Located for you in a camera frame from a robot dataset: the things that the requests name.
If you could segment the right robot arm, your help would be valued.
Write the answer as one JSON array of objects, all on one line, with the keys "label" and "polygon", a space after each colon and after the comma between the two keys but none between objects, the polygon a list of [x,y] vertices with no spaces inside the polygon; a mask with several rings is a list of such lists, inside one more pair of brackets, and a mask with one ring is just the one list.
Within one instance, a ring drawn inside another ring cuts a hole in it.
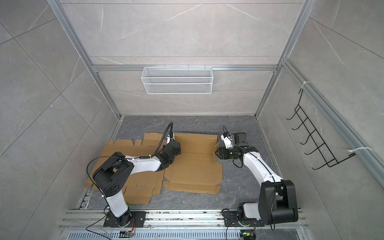
[{"label": "right robot arm", "polygon": [[257,202],[241,203],[237,210],[240,223],[257,220],[265,225],[293,223],[299,219],[296,188],[292,181],[284,180],[263,160],[255,147],[247,141],[246,133],[221,135],[224,147],[216,150],[220,160],[240,160],[238,168],[247,167],[260,185]]}]

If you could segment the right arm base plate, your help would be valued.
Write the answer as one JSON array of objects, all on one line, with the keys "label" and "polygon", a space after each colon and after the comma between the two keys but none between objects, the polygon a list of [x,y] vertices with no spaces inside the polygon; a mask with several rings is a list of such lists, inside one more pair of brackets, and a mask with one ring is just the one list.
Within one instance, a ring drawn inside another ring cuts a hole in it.
[{"label": "right arm base plate", "polygon": [[229,209],[223,209],[221,211],[221,215],[224,219],[224,225],[225,227],[264,227],[265,224],[258,219],[245,219],[241,220],[238,217],[238,214],[236,211],[230,211]]}]

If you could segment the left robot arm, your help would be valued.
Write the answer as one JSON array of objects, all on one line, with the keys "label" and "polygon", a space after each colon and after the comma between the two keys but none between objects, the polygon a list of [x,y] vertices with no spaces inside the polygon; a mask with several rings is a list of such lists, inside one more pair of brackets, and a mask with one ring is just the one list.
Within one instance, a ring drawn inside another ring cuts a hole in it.
[{"label": "left robot arm", "polygon": [[122,192],[129,176],[143,172],[159,172],[173,164],[176,156],[181,154],[181,146],[170,141],[154,155],[131,157],[116,152],[93,173],[91,179],[101,191],[110,207],[110,213],[116,219],[130,216],[130,210]]}]

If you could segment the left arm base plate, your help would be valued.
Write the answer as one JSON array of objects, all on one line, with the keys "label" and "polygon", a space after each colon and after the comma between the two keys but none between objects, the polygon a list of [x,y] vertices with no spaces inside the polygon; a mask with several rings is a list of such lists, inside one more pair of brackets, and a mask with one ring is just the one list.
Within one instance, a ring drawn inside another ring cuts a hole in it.
[{"label": "left arm base plate", "polygon": [[142,228],[146,219],[145,211],[130,211],[128,210],[119,218],[115,217],[111,210],[106,215],[103,227],[109,228]]}]

